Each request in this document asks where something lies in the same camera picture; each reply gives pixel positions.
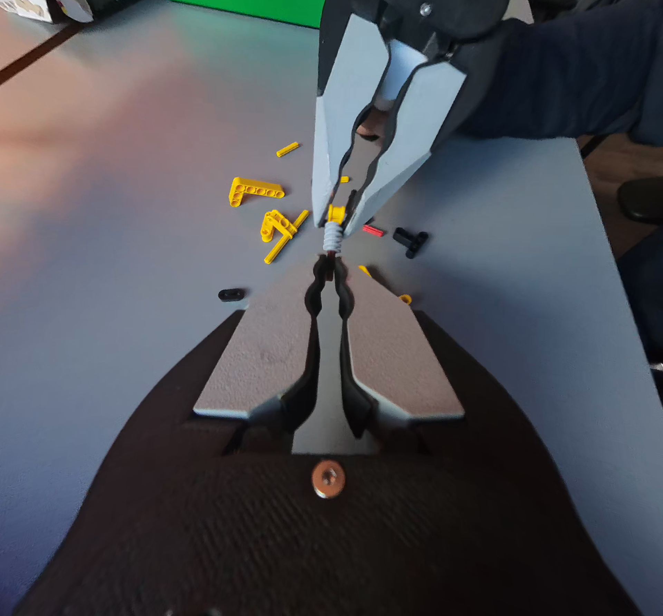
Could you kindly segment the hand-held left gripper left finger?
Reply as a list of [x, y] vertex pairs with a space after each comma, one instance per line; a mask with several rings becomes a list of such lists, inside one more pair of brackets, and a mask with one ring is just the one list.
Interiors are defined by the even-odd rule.
[[243, 312], [195, 402], [196, 415], [293, 434], [316, 405], [317, 317], [327, 255], [295, 265]]

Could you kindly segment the person's right forearm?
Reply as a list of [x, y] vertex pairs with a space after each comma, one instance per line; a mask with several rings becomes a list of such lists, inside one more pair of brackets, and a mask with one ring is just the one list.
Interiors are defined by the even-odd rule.
[[629, 134], [662, 146], [662, 0], [519, 22], [459, 132], [474, 138]]

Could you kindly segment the black round stool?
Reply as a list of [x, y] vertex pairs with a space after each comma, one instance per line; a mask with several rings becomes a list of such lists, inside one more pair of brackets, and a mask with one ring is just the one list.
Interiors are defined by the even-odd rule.
[[662, 225], [662, 177], [624, 182], [617, 190], [621, 212], [630, 221]]

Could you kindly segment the black lego T connector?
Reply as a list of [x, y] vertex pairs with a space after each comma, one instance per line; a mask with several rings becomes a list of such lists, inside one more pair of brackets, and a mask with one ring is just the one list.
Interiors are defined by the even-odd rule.
[[427, 232], [410, 233], [402, 227], [397, 227], [393, 232], [393, 239], [406, 248], [405, 256], [414, 259], [429, 239]]

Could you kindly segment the yellow and grey lego assembly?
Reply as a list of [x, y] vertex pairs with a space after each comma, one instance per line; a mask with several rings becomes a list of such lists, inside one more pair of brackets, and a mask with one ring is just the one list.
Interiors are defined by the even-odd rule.
[[342, 252], [344, 239], [344, 222], [346, 210], [344, 206], [329, 204], [327, 219], [324, 224], [323, 252], [326, 254], [326, 280], [333, 281], [336, 269], [336, 257]]

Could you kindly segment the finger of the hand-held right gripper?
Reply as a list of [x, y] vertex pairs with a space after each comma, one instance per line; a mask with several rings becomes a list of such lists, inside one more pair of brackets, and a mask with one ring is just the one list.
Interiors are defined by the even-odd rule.
[[420, 65], [409, 79], [398, 107], [393, 107], [395, 127], [367, 178], [354, 211], [347, 219], [344, 237], [361, 229], [410, 179], [431, 155], [432, 145], [446, 119], [466, 74], [448, 62]]
[[316, 100], [312, 164], [312, 215], [322, 225], [339, 185], [356, 125], [373, 104], [389, 63], [377, 24], [351, 14], [327, 85]]

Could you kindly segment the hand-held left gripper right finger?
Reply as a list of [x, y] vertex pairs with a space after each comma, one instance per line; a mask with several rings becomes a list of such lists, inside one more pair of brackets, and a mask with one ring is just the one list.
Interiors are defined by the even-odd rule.
[[465, 409], [410, 305], [338, 257], [339, 365], [346, 420], [356, 438], [462, 420]]

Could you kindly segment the person's right hand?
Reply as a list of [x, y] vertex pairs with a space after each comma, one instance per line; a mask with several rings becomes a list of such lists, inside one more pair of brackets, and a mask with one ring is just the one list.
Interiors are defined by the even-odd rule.
[[367, 141], [383, 141], [387, 119], [388, 113], [371, 108], [357, 127], [356, 134]]

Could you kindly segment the yellow lego axle with connector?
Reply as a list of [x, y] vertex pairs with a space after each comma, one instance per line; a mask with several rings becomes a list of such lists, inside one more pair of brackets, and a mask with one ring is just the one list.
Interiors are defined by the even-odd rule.
[[280, 235], [275, 246], [270, 249], [270, 252], [264, 258], [265, 264], [269, 265], [274, 262], [286, 245], [297, 235], [299, 228], [309, 215], [310, 212], [305, 209], [294, 222], [291, 222], [277, 209], [265, 213], [260, 231], [262, 241], [268, 244], [274, 239], [276, 233]]

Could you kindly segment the yellow L-shaped lego beam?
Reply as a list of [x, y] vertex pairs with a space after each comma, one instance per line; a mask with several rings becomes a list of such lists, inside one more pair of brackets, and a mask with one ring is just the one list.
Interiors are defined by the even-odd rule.
[[246, 196], [281, 199], [285, 195], [285, 190], [279, 184], [235, 177], [229, 190], [229, 204], [233, 208], [239, 207]]

